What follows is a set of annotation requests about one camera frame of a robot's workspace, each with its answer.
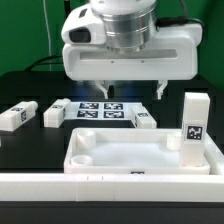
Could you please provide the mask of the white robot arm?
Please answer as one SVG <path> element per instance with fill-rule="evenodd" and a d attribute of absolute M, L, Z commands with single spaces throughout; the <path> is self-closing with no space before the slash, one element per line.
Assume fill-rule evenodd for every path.
<path fill-rule="evenodd" d="M 93 81 L 108 98 L 111 81 L 170 80 L 197 74 L 203 28 L 186 17 L 158 19 L 156 0 L 90 0 L 67 17 L 61 36 L 66 75 Z"/>

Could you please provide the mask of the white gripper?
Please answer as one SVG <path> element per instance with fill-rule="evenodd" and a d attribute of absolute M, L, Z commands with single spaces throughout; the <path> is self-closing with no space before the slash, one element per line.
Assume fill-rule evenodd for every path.
<path fill-rule="evenodd" d="M 167 80 L 197 74 L 203 28 L 186 18 L 158 19 L 154 5 L 83 5 L 66 19 L 61 36 L 63 64 L 73 80 L 93 80 L 105 99 L 114 86 L 104 80 Z"/>

